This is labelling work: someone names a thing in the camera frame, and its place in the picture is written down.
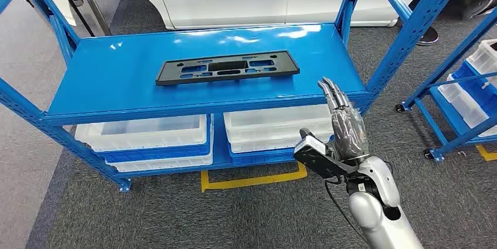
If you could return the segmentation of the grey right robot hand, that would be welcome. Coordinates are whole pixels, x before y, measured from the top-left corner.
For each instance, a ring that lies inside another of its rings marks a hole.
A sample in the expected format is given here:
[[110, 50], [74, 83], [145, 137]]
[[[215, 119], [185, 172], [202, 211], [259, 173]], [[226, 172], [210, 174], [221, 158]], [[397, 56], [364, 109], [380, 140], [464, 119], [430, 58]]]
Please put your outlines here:
[[331, 116], [333, 140], [323, 143], [306, 128], [300, 130], [302, 141], [294, 149], [300, 162], [323, 156], [348, 165], [359, 165], [370, 156], [365, 125], [360, 112], [331, 79], [318, 81]]

